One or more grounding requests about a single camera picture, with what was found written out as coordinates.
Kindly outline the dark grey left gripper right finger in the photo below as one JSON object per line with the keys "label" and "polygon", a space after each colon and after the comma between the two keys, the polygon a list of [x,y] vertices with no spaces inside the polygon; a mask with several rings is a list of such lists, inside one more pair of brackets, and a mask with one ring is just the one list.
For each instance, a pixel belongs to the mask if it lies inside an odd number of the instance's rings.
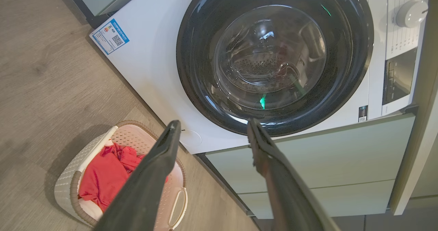
{"label": "dark grey left gripper right finger", "polygon": [[274,231],[340,231],[258,120],[249,120],[247,137],[253,165],[266,181]]}

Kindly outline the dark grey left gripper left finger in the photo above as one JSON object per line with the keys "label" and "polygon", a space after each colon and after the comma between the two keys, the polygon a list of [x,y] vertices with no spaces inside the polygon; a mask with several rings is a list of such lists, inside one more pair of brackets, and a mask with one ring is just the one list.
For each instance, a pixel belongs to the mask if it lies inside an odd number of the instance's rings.
{"label": "dark grey left gripper left finger", "polygon": [[154,231],[166,178],[177,163],[181,123],[173,120],[133,171],[94,231]]}

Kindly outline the white perforated laundry basket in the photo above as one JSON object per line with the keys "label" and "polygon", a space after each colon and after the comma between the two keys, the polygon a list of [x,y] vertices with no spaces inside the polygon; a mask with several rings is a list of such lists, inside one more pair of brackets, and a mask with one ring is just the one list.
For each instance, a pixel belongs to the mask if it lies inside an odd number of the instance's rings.
{"label": "white perforated laundry basket", "polygon": [[[151,129],[134,120],[120,122],[94,138],[56,181],[57,204],[94,227],[133,167],[150,152],[158,138]],[[183,220],[187,207],[185,170],[180,159],[176,159],[163,187],[154,231],[173,231]]]}

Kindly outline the red garment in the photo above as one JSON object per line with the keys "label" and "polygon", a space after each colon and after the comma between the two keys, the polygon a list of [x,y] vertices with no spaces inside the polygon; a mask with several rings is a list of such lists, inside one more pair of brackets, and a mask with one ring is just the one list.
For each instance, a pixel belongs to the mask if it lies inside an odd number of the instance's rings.
{"label": "red garment", "polygon": [[105,212],[144,157],[130,146],[108,142],[86,167],[78,196]]}

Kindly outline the white front-load washing machine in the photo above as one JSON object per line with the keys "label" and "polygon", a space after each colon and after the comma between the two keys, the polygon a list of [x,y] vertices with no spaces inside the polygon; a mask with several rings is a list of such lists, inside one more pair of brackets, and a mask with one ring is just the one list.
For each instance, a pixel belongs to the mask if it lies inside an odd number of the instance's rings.
{"label": "white front-load washing machine", "polygon": [[130,1],[101,25],[115,19],[130,39],[106,57],[164,123],[180,120],[180,142],[189,153],[245,146],[247,132],[236,134],[212,123],[192,104],[181,84],[177,36],[191,1]]}

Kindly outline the round black glass washer door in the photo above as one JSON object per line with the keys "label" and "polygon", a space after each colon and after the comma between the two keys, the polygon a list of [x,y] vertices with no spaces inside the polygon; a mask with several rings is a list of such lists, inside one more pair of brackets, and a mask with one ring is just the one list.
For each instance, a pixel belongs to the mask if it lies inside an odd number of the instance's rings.
{"label": "round black glass washer door", "polygon": [[369,66],[367,0],[192,0],[176,63],[189,100],[236,134],[257,119],[273,137],[322,123]]}

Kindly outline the blue energy label sticker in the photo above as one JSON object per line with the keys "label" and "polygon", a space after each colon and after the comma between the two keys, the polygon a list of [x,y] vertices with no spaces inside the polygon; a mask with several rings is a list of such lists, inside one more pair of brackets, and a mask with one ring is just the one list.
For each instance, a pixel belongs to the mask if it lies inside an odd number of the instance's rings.
{"label": "blue energy label sticker", "polygon": [[130,42],[130,39],[115,19],[111,19],[95,30],[90,37],[107,56]]}

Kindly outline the black washer display panel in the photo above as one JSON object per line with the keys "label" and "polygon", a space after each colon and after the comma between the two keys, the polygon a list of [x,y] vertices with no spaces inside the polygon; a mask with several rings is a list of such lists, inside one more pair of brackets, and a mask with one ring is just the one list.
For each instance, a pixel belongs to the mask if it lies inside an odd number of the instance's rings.
{"label": "black washer display panel", "polygon": [[383,105],[410,94],[416,55],[417,47],[385,61]]}

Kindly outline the white round control dial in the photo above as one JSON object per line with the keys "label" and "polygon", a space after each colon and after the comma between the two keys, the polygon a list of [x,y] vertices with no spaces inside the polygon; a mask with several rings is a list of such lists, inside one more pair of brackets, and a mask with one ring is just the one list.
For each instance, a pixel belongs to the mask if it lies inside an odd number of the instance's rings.
{"label": "white round control dial", "polygon": [[416,28],[428,13],[428,4],[424,1],[409,0],[404,3],[396,15],[396,24],[401,28]]}

